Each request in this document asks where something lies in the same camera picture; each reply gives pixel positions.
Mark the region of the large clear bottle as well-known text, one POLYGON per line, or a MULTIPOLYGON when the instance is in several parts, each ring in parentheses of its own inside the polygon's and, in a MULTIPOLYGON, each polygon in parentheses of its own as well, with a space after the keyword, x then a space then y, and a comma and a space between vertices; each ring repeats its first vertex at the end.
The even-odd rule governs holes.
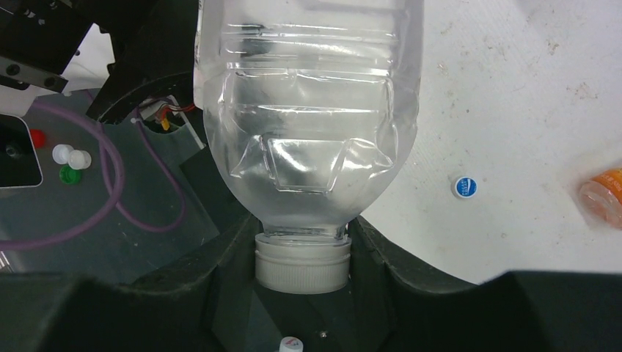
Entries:
POLYGON ((194 102, 271 290, 345 287, 348 222, 413 148, 422 1, 201 1, 194 102))

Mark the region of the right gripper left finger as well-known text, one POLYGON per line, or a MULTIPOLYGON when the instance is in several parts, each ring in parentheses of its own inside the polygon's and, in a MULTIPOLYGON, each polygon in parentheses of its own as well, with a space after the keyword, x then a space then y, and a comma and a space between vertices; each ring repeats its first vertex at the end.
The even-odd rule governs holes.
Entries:
POLYGON ((244 216, 127 285, 74 274, 1 275, 3 351, 242 351, 254 280, 244 216))

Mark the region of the red loose cap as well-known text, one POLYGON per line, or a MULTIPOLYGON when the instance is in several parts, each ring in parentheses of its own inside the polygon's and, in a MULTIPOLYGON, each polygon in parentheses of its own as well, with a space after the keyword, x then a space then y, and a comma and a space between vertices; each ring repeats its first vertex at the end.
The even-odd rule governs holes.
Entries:
POLYGON ((31 128, 29 130, 29 134, 35 149, 41 149, 45 147, 47 138, 46 134, 43 131, 31 128))

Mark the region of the green loose cap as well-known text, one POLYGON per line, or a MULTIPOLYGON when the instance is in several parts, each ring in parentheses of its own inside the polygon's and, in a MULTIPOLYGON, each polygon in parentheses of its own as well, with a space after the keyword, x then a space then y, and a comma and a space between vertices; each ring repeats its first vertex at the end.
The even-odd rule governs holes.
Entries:
POLYGON ((82 171, 79 169, 72 169, 68 165, 64 165, 59 170, 59 179, 65 185, 76 185, 81 182, 82 171))

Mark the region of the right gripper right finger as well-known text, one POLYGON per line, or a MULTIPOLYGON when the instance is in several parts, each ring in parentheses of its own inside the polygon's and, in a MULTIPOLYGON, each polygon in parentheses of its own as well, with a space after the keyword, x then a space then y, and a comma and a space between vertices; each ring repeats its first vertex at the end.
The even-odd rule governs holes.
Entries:
POLYGON ((348 226, 361 351, 619 351, 621 276, 509 271, 456 278, 389 241, 363 218, 348 226))

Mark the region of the orange drink bottle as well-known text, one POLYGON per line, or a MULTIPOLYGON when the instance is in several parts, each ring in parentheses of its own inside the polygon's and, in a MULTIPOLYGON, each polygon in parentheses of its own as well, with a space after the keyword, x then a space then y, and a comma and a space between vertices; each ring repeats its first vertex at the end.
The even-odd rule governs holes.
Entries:
POLYGON ((621 229, 621 168, 608 169, 579 188, 584 209, 609 226, 621 229))

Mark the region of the white loose cap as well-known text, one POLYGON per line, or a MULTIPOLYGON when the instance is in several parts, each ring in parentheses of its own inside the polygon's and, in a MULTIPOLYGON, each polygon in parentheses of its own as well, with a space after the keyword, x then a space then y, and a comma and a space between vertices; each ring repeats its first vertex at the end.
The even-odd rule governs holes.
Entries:
POLYGON ((59 165, 66 165, 69 162, 70 154, 74 148, 69 144, 57 144, 52 149, 52 158, 59 165))
POLYGON ((67 165, 74 170, 89 169, 92 156, 85 150, 72 150, 68 155, 67 165))

